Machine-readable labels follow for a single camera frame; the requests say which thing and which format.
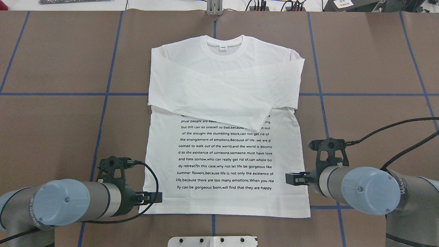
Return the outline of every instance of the crew neckline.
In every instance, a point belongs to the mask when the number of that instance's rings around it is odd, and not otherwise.
[[[200,41],[201,41],[201,47],[204,53],[206,53],[206,55],[208,55],[213,59],[222,60],[222,61],[230,60],[241,55],[247,48],[247,42],[248,42],[247,36],[244,35],[238,36],[231,40],[217,40],[207,35],[204,35],[202,36]],[[238,50],[236,50],[234,53],[230,55],[219,55],[219,54],[215,54],[212,50],[210,50],[209,44],[213,44],[217,46],[236,46],[236,45],[240,45],[240,46]]]

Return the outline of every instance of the white sticker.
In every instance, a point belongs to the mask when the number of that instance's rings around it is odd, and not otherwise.
[[[351,0],[335,0],[334,3],[339,9],[354,5]]]

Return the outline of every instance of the red object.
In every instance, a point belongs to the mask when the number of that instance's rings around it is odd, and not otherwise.
[[[7,10],[7,6],[2,0],[0,0],[0,10]]]

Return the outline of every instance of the gray robot arm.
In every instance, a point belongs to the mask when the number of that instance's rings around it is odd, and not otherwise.
[[[287,173],[286,183],[309,185],[316,193],[366,214],[385,215],[386,247],[439,246],[439,182],[373,167],[349,167],[344,140],[310,143],[318,151],[312,172]],[[340,150],[343,157],[335,157]],[[327,160],[320,153],[328,152]]]
[[[0,229],[8,237],[32,231],[8,241],[8,246],[54,246],[57,226],[124,215],[135,206],[162,202],[158,188],[154,193],[134,192],[125,184],[124,170],[141,163],[111,156],[100,162],[99,182],[55,180],[0,196]],[[119,178],[115,178],[117,169],[122,175]]]

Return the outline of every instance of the black cable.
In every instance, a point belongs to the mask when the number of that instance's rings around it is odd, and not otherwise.
[[[154,198],[152,199],[152,202],[148,205],[148,207],[145,208],[145,210],[143,210],[142,212],[140,212],[139,214],[127,218],[127,219],[123,219],[123,220],[118,220],[118,221],[85,221],[86,223],[93,223],[93,224],[117,224],[117,223],[122,223],[122,222],[127,222],[130,220],[134,220],[135,218],[141,216],[142,214],[144,214],[155,202],[155,200],[157,199],[157,194],[158,194],[158,179],[157,176],[155,175],[155,173],[152,171],[152,169],[144,162],[141,162],[142,165],[144,165],[149,172],[151,172],[152,176],[154,177],[155,180],[155,195]]]
[[[374,132],[372,132],[372,133],[366,135],[365,137],[361,138],[360,140],[345,142],[345,146],[346,146],[346,147],[349,147],[349,146],[353,146],[353,145],[355,145],[355,144],[358,144],[358,143],[360,143],[360,142],[366,140],[366,139],[369,138],[370,136],[372,136],[372,135],[374,135],[374,134],[376,134],[376,133],[378,133],[378,132],[380,132],[380,131],[386,130],[386,129],[391,128],[391,127],[394,127],[394,126],[396,126],[396,125],[405,124],[405,123],[409,123],[409,122],[416,122],[416,121],[427,121],[427,120],[439,120],[439,117],[421,117],[421,118],[413,118],[413,119],[407,119],[407,120],[404,120],[404,121],[400,121],[400,122],[398,122],[398,123],[393,123],[393,124],[390,124],[390,125],[384,126],[383,128],[380,128],[380,129],[375,130]]]
[[[406,150],[404,150],[404,151],[398,153],[398,154],[395,155],[393,158],[391,158],[389,161],[387,161],[387,162],[383,165],[383,167],[381,167],[380,170],[382,170],[382,171],[387,171],[387,167],[388,167],[393,161],[397,160],[398,158],[400,158],[400,157],[403,156],[404,154],[406,154],[406,153],[412,151],[413,149],[418,148],[418,147],[421,146],[422,144],[424,144],[424,143],[430,141],[431,139],[433,139],[434,137],[436,137],[436,136],[438,136],[438,135],[439,135],[439,131],[436,131],[435,133],[433,133],[432,135],[428,136],[428,137],[425,138],[424,140],[422,140],[422,141],[416,143],[415,145],[413,145],[413,146],[407,148]]]
[[[21,232],[19,234],[12,235],[10,237],[7,237],[5,239],[0,240],[0,244],[5,243],[5,242],[10,241],[10,240],[13,240],[13,239],[16,239],[18,237],[24,236],[26,234],[31,234],[31,233],[38,232],[38,231],[39,231],[38,228],[34,228],[34,229],[26,231],[26,232]]]
[[[284,10],[285,4],[288,2],[291,2],[291,4],[293,4],[293,1],[291,1],[291,0],[285,1],[284,4],[282,5],[281,11]]]
[[[247,7],[245,7],[245,11],[247,11],[248,7],[250,6],[250,3],[252,2],[252,0],[248,1]]]

